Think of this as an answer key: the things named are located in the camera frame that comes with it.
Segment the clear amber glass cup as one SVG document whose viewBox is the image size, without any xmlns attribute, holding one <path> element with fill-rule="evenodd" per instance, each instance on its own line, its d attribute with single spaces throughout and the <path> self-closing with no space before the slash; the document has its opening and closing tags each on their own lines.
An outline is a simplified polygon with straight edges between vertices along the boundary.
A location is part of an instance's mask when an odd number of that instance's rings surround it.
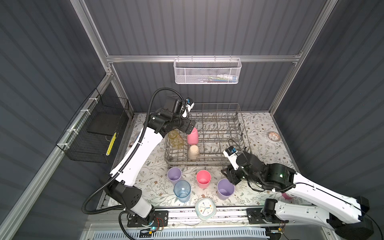
<svg viewBox="0 0 384 240">
<path fill-rule="evenodd" d="M 172 130 L 168 133 L 170 144 L 175 149 L 182 149 L 184 147 L 184 139 L 180 135 L 178 130 Z"/>
</svg>

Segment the pink cup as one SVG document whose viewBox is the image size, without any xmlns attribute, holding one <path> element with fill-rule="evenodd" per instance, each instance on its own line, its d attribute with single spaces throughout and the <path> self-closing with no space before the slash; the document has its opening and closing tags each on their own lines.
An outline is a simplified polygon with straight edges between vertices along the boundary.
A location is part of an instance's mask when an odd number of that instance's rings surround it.
<svg viewBox="0 0 384 240">
<path fill-rule="evenodd" d="M 192 132 L 187 135 L 187 142 L 191 146 L 199 143 L 199 133 L 196 128 L 193 128 Z"/>
<path fill-rule="evenodd" d="M 212 176 L 208 171 L 201 170 L 197 173 L 196 179 L 198 186 L 201 189 L 206 189 L 211 182 Z"/>
</svg>

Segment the lilac cup front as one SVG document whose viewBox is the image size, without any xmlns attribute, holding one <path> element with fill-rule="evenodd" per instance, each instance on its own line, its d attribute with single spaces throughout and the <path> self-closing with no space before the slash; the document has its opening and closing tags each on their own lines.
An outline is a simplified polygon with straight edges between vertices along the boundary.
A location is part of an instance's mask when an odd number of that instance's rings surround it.
<svg viewBox="0 0 384 240">
<path fill-rule="evenodd" d="M 228 179 L 221 179 L 217 184 L 217 194 L 220 200 L 226 200 L 235 193 L 235 185 Z"/>
</svg>

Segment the beige cup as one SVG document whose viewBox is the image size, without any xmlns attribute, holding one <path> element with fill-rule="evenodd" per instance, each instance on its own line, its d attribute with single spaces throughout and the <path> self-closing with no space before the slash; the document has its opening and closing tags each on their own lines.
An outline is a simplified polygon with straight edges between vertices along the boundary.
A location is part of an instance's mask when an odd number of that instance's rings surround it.
<svg viewBox="0 0 384 240">
<path fill-rule="evenodd" d="M 197 145 L 191 145 L 188 150 L 189 160 L 196 160 L 200 156 L 200 149 Z"/>
</svg>

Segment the clear blue cup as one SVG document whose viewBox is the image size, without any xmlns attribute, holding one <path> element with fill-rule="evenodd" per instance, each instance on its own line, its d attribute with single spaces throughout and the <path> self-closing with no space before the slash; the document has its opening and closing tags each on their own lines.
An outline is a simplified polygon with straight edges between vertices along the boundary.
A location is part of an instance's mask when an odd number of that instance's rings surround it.
<svg viewBox="0 0 384 240">
<path fill-rule="evenodd" d="M 190 200 L 191 190 L 190 183 L 185 180 L 181 180 L 174 185 L 174 193 L 182 203 L 186 203 Z"/>
</svg>

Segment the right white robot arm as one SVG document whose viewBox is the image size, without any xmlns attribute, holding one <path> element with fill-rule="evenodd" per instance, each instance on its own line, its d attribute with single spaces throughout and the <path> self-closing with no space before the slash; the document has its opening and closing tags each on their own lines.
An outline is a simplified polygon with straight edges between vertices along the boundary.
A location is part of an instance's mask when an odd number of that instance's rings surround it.
<svg viewBox="0 0 384 240">
<path fill-rule="evenodd" d="M 222 173 L 233 185 L 241 181 L 260 184 L 261 192 L 273 191 L 311 203 L 305 206 L 266 199 L 263 208 L 251 217 L 266 223 L 298 221 L 318 225 L 334 231 L 345 240 L 367 240 L 374 234 L 373 220 L 367 215 L 370 209 L 368 199 L 338 194 L 294 169 L 282 164 L 265 164 L 247 152 L 238 154 L 229 148 L 224 151 L 224 156 L 230 164 Z"/>
</svg>

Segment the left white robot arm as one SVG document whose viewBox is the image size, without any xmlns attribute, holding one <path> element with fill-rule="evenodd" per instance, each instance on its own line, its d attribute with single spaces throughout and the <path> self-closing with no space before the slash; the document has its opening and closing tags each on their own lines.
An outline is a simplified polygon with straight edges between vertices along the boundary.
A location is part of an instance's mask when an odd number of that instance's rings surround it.
<svg viewBox="0 0 384 240">
<path fill-rule="evenodd" d="M 155 112 L 151 111 L 156 95 L 162 91 L 170 91 L 178 98 L 169 97 L 164 107 Z M 107 182 L 90 194 L 82 205 L 82 212 L 86 215 L 96 215 L 112 210 L 127 210 L 143 219 L 149 218 L 154 207 L 142 196 L 142 190 L 134 184 L 140 170 L 151 155 L 154 148 L 173 130 L 191 134 L 196 125 L 189 118 L 195 103 L 191 98 L 184 99 L 181 94 L 171 88 L 157 89 L 151 96 L 146 118 L 138 138 L 121 162 L 111 170 Z M 100 191 L 105 191 L 108 196 L 119 203 L 101 210 L 89 210 L 88 203 Z"/>
</svg>

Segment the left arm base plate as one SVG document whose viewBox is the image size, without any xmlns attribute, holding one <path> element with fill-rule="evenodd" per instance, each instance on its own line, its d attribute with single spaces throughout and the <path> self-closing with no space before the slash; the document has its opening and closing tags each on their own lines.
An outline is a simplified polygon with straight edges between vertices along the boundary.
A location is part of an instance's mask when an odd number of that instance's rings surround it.
<svg viewBox="0 0 384 240">
<path fill-rule="evenodd" d="M 128 216 L 128 228 L 140 227 L 166 227 L 168 225 L 169 212 L 168 211 L 151 211 L 146 218 L 139 215 Z"/>
</svg>

